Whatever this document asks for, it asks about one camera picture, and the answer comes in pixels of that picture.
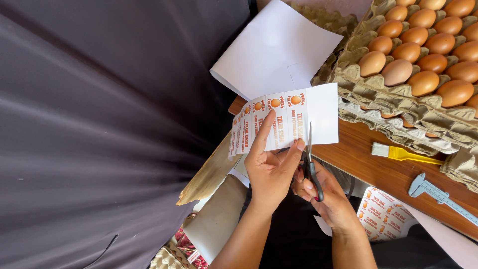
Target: dark purple fabric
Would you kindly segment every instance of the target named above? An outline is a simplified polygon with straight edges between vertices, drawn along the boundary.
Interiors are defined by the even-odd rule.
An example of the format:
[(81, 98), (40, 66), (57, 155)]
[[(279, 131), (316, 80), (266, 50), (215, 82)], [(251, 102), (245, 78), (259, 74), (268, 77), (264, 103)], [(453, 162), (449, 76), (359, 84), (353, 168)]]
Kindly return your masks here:
[(0, 0), (0, 269), (142, 269), (230, 128), (247, 0)]

